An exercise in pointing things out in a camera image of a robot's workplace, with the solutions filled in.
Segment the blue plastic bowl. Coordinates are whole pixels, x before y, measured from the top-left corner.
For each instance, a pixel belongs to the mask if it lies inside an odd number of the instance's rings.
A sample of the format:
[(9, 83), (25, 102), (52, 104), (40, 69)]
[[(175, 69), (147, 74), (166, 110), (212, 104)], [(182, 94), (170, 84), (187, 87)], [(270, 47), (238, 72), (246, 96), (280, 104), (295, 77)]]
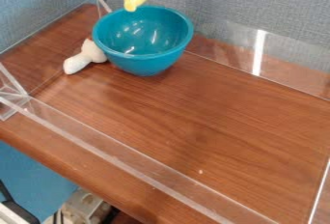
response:
[(194, 37), (188, 16), (162, 6), (119, 9), (92, 27), (92, 40), (108, 61), (123, 71), (151, 76), (178, 61)]

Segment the white plush toy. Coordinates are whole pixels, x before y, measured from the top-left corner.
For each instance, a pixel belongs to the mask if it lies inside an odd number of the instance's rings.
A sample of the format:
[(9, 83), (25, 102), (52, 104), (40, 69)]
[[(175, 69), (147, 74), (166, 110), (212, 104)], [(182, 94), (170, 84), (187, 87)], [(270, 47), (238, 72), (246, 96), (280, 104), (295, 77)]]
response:
[(81, 52), (64, 60), (63, 70), (65, 74), (73, 74), (89, 63), (104, 63), (105, 61), (107, 57), (95, 42), (85, 39), (81, 45)]

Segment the white power strip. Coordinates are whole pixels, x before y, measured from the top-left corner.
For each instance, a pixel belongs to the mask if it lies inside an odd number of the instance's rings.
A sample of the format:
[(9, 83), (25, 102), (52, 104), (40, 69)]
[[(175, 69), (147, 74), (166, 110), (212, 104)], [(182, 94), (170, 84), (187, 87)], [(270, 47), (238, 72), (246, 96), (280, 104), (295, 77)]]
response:
[(111, 209), (101, 198), (79, 188), (55, 213), (52, 224), (100, 224)]

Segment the black chair part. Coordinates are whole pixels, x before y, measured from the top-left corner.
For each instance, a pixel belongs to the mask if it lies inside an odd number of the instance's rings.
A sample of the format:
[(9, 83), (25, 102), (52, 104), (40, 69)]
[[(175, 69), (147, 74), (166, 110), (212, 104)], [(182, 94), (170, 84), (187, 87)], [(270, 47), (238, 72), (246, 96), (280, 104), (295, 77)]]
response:
[(1, 180), (0, 180), (0, 193), (4, 196), (4, 200), (1, 201), (1, 204), (4, 205), (4, 207), (13, 214), (16, 214), (19, 218), (27, 222), (27, 224), (40, 224), (37, 217), (24, 207), (21, 207), (19, 203), (16, 202)]

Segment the clear acrylic barrier frame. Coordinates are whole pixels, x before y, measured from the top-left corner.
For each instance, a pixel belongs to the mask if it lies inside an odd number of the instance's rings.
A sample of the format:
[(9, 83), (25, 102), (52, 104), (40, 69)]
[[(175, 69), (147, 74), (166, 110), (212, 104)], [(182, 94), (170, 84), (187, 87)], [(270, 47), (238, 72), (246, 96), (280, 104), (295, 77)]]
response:
[(108, 11), (0, 51), (0, 139), (143, 224), (330, 224), (330, 49), (223, 22), (155, 76), (65, 74)]

